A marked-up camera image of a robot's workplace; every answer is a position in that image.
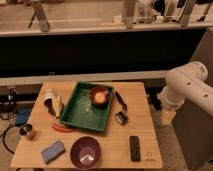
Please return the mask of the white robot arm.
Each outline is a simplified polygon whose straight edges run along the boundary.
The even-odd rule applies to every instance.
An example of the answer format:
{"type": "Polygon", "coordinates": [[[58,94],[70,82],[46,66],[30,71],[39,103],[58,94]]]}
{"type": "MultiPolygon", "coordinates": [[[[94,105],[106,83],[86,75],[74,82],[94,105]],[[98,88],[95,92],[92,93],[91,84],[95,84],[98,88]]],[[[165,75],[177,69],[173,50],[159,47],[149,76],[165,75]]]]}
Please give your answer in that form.
{"type": "Polygon", "coordinates": [[[213,87],[205,82],[207,77],[208,69],[199,61],[169,70],[159,94],[162,106],[175,111],[188,99],[213,117],[213,87]]]}

